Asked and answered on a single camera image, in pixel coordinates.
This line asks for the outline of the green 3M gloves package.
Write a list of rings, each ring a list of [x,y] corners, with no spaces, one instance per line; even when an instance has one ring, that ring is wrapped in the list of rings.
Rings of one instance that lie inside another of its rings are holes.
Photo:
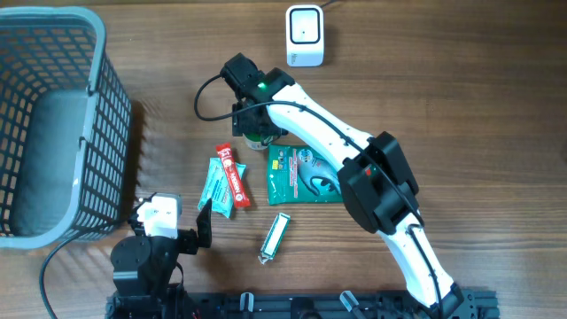
[[[339,203],[342,195],[335,168],[308,146],[270,145],[268,203]]]

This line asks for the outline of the green white small box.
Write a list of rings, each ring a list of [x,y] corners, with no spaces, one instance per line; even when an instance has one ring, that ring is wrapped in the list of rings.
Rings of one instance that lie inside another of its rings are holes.
[[[279,213],[275,218],[270,231],[260,249],[260,255],[258,256],[261,264],[265,264],[267,261],[272,261],[276,252],[281,244],[285,231],[290,223],[291,217],[288,214]]]

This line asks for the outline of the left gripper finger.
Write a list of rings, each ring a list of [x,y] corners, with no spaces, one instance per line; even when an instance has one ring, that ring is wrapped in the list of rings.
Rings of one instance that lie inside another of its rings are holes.
[[[140,206],[142,206],[145,203],[149,203],[152,202],[153,197],[156,195],[156,192],[153,192],[149,197],[146,198],[139,198],[138,199],[138,204],[136,205],[136,208],[139,208]]]
[[[203,208],[201,209],[196,220],[198,226],[198,246],[203,248],[210,248],[212,245],[212,200],[208,199]]]

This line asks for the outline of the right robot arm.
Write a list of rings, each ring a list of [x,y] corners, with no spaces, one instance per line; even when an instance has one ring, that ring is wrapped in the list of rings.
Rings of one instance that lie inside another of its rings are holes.
[[[241,53],[225,63],[220,76],[237,99],[231,116],[238,134],[279,128],[318,152],[337,172],[346,211],[384,240],[421,310],[430,318],[450,317],[463,302],[462,292],[425,235],[419,188],[396,138],[349,126],[286,72],[263,73]]]

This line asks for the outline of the white teal wipes pack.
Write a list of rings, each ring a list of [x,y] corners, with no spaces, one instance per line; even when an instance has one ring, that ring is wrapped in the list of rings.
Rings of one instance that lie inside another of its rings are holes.
[[[230,218],[234,201],[229,182],[219,158],[211,158],[209,160],[206,183],[198,202],[198,210],[201,210],[209,199],[212,200],[212,210],[214,212]]]

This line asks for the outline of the red snack stick packet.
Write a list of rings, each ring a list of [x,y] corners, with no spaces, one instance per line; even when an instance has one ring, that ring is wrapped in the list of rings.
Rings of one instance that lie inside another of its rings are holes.
[[[235,207],[248,207],[251,202],[245,193],[244,185],[240,179],[230,143],[219,144],[215,147],[215,149],[221,160],[223,171],[227,177]]]

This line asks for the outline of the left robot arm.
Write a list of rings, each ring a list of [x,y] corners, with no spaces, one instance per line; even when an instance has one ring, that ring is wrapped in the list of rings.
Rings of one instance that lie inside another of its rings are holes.
[[[107,299],[107,318],[189,318],[201,316],[184,282],[170,281],[181,254],[195,255],[212,244],[212,200],[208,199],[193,230],[178,228],[182,197],[154,193],[142,198],[128,224],[135,232],[112,250],[113,282],[116,292]]]

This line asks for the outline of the green lid jar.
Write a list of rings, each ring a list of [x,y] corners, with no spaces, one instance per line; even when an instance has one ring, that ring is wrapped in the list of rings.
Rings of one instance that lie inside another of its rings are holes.
[[[255,151],[261,151],[268,148],[273,141],[273,136],[263,136],[256,134],[244,135],[246,145]]]

